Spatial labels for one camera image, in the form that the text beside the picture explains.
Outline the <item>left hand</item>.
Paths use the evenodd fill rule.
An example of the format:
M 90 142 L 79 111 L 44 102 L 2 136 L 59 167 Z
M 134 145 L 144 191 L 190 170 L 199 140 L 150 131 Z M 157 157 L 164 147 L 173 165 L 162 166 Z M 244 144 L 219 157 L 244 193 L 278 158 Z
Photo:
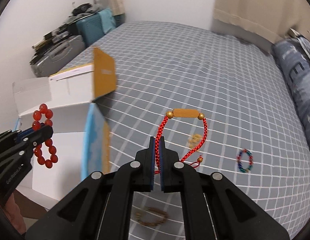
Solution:
M 15 202 L 14 194 L 11 194 L 7 200 L 3 211 L 14 228 L 23 235 L 26 232 L 26 224 L 20 213 L 20 209 Z

